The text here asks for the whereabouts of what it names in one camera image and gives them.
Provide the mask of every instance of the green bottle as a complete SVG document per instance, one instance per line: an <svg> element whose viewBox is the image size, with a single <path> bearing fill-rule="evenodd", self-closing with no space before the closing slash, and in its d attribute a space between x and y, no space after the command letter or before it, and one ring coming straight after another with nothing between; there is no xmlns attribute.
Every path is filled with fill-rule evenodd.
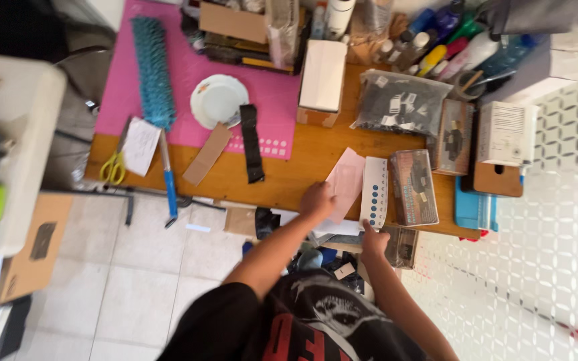
<svg viewBox="0 0 578 361"><path fill-rule="evenodd" d="M478 33L484 30L483 26L476 21L474 21L474 12L465 12L463 14L463 19L461 23L456 28L456 31L449 37L447 44L453 42L454 40L460 37L467 37L468 39L472 39Z"/></svg>

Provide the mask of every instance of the blue microfiber duster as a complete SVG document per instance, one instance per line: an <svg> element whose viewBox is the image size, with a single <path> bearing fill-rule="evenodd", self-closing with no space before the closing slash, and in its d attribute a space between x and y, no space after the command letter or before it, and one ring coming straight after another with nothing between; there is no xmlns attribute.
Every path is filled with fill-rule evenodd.
<svg viewBox="0 0 578 361"><path fill-rule="evenodd" d="M165 29L160 20L153 17L137 16L130 21L139 67L139 93L144 119L169 131L175 121L175 104L166 64ZM171 216L165 226L168 228L177 220L177 194L164 132L160 133L159 143Z"/></svg>

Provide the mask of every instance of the floor tile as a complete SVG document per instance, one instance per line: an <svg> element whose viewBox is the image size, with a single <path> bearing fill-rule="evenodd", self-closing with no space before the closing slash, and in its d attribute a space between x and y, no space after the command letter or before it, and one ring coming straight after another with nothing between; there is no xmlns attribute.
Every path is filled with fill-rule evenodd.
<svg viewBox="0 0 578 361"><path fill-rule="evenodd" d="M33 293L26 325L92 337L107 276L107 265L57 258L48 286Z"/></svg>
<svg viewBox="0 0 578 361"><path fill-rule="evenodd" d="M173 316L171 318L171 327L169 329L169 339L173 331L177 328L180 317L193 301L205 294L207 291L220 286L220 282L213 279L204 279L196 277L181 276L177 283L177 292L175 294L175 304L173 305Z"/></svg>
<svg viewBox="0 0 578 361"><path fill-rule="evenodd" d="M188 230L180 275L222 280L242 259L245 236Z"/></svg>
<svg viewBox="0 0 578 361"><path fill-rule="evenodd" d="M179 209L177 222L165 229L169 217L166 199L136 197L131 226L119 226L113 264L178 273L189 213L190 208Z"/></svg>
<svg viewBox="0 0 578 361"><path fill-rule="evenodd" d="M15 361L88 361L92 339L26 330Z"/></svg>
<svg viewBox="0 0 578 361"><path fill-rule="evenodd" d="M164 346L177 280L177 275L112 266L96 337Z"/></svg>
<svg viewBox="0 0 578 361"><path fill-rule="evenodd" d="M126 217L125 201L120 197L76 196L59 249L60 256L110 262L117 227Z"/></svg>
<svg viewBox="0 0 578 361"><path fill-rule="evenodd" d="M155 361L161 352L159 348L95 340L90 361Z"/></svg>
<svg viewBox="0 0 578 361"><path fill-rule="evenodd" d="M190 224L209 228L211 233L219 233L224 230L227 212L197 204L192 204L189 208L191 209Z"/></svg>

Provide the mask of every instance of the pink paper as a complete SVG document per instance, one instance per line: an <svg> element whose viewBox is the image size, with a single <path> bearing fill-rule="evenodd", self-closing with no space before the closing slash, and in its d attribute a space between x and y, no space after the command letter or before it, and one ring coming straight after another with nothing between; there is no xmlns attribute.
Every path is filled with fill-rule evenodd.
<svg viewBox="0 0 578 361"><path fill-rule="evenodd" d="M177 120L167 139L171 144L200 148L211 131L194 119L189 101L196 85L213 74L237 78L247 87L249 101L258 108L258 138L263 157L290 159L298 104L300 77L210 62L189 47L180 30L181 15L176 6L141 0L126 0L113 60L101 101L95 132L120 135L129 114L140 116L139 80L133 32L129 20L136 15L160 19L166 29L166 50ZM240 126L226 152L244 153Z"/></svg>
<svg viewBox="0 0 578 361"><path fill-rule="evenodd" d="M336 208L328 219L335 224L342 222L362 191L364 169L365 157L347 148L327 177L336 196Z"/></svg>

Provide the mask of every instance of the white plate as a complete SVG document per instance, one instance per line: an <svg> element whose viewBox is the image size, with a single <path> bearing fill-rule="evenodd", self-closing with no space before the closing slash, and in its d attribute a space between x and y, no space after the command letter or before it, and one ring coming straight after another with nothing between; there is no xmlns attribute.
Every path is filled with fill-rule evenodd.
<svg viewBox="0 0 578 361"><path fill-rule="evenodd" d="M247 88L236 78L216 74L202 80L191 94L191 113L206 129L240 122L240 105L249 104Z"/></svg>

